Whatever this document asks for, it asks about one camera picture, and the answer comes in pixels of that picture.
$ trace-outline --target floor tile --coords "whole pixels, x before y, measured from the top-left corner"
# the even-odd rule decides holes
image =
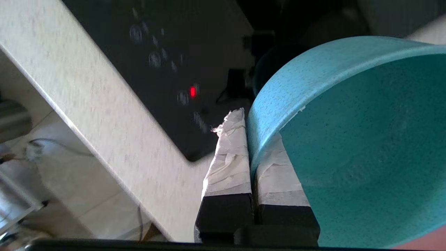
[[[1,99],[14,100],[28,110],[33,127],[53,110],[1,50],[0,93]]]
[[[78,151],[89,153],[55,112],[31,133],[22,137],[12,148],[12,152],[21,155],[27,142],[35,138],[52,138]],[[122,191],[96,158],[79,156],[50,142],[39,143],[44,145],[42,159],[37,161],[42,181],[75,217]]]
[[[79,220],[96,238],[115,239],[137,228],[138,206],[125,192],[120,192],[82,215]],[[142,212],[143,223],[149,218]]]
[[[46,207],[25,217],[22,224],[57,238],[94,238],[93,234],[55,198],[50,199]]]
[[[3,146],[4,144],[0,145],[1,153],[5,151]],[[0,165],[0,170],[27,193],[38,201],[48,200],[52,195],[45,189],[40,177],[32,168],[30,163],[20,160],[11,160]],[[18,217],[30,206],[17,191],[3,182],[3,178],[0,179],[0,227]]]
[[[142,238],[144,238],[144,234],[149,230],[151,222],[147,222],[143,224]],[[140,226],[136,226],[134,229],[130,230],[127,233],[124,233],[115,239],[117,240],[127,240],[127,241],[139,241],[141,228]]]
[[[18,138],[11,139],[11,140],[4,142],[3,144],[1,144],[2,149],[0,150],[0,152],[2,152],[2,153],[3,153],[3,151],[9,152],[11,150],[11,147],[14,147],[22,138],[23,138],[23,136],[20,136]]]

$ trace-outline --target black appliance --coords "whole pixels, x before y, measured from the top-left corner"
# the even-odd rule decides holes
[[[248,112],[246,96],[223,95],[229,69],[254,64],[235,1],[63,2],[189,161],[215,150],[211,128],[230,110]]]

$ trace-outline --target teal bowl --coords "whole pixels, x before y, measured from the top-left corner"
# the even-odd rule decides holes
[[[271,77],[247,128],[252,177],[281,133],[320,246],[390,248],[446,223],[446,46],[317,46]]]

